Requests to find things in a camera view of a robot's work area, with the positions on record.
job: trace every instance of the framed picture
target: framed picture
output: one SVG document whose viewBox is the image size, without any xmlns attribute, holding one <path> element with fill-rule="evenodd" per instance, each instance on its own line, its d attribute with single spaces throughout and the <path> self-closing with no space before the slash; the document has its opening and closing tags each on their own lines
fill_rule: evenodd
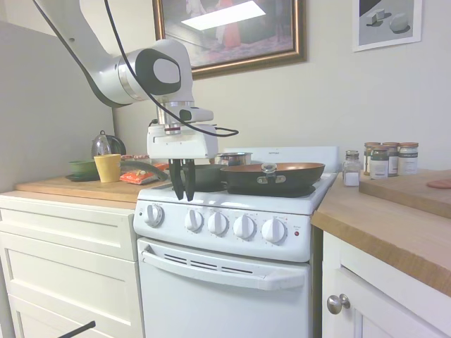
<svg viewBox="0 0 451 338">
<path fill-rule="evenodd" d="M 421 41 L 422 0 L 353 0 L 354 51 Z"/>
<path fill-rule="evenodd" d="M 306 60 L 305 0 L 153 0 L 157 39 L 188 50 L 194 79 Z"/>
</svg>

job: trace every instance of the black frying pan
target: black frying pan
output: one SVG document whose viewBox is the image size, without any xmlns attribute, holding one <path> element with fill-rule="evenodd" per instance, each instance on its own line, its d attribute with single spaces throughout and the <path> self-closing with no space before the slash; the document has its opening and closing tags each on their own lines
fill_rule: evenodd
<svg viewBox="0 0 451 338">
<path fill-rule="evenodd" d="M 258 194 L 290 193 L 308 190 L 321 178 L 322 163 L 266 163 L 225 167 L 228 190 Z"/>
<path fill-rule="evenodd" d="M 196 185 L 195 191 L 213 191 L 223 186 L 221 183 L 224 181 L 221 168 L 225 168 L 226 165 L 221 164 L 205 164 L 196 165 Z M 185 181 L 185 175 L 182 175 L 183 182 Z"/>
</svg>

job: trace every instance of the yellow cup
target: yellow cup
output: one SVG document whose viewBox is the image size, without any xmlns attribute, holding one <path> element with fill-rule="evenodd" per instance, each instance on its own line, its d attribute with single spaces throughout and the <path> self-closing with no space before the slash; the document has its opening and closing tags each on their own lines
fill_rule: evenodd
<svg viewBox="0 0 451 338">
<path fill-rule="evenodd" d="M 110 154 L 94 156 L 94 161 L 96 161 L 100 182 L 112 183 L 119 181 L 119 177 L 121 176 L 121 155 Z"/>
</svg>

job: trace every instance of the wooden cutting board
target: wooden cutting board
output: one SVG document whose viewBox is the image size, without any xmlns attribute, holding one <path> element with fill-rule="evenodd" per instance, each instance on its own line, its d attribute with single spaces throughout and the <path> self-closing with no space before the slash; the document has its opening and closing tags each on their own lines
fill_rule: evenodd
<svg viewBox="0 0 451 338">
<path fill-rule="evenodd" d="M 159 187 L 164 184 L 168 184 L 168 181 L 135 185 L 125 182 L 71 182 L 64 177 L 57 177 L 45 181 L 17 184 L 16 190 L 136 203 L 138 194 L 142 189 Z"/>
<path fill-rule="evenodd" d="M 451 170 L 428 171 L 418 175 L 389 177 L 360 182 L 364 194 L 451 218 L 451 189 L 436 189 L 428 182 L 451 178 Z"/>
</svg>

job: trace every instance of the cabinet door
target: cabinet door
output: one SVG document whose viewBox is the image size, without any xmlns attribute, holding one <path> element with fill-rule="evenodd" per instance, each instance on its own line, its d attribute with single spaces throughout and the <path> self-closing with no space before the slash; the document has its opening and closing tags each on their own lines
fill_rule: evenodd
<svg viewBox="0 0 451 338">
<path fill-rule="evenodd" d="M 350 307 L 337 315 L 327 308 L 329 296 L 344 294 Z M 323 338 L 446 338 L 362 278 L 345 268 L 324 268 Z"/>
<path fill-rule="evenodd" d="M 10 297 L 75 323 L 94 320 L 110 337 L 143 337 L 137 263 L 4 232 L 0 242 Z"/>
<path fill-rule="evenodd" d="M 9 301 L 16 327 L 16 338 L 57 338 L 87 324 L 77 323 L 18 297 L 9 296 Z M 84 331 L 76 338 L 111 338 L 111 336 L 102 334 L 94 328 Z"/>
</svg>

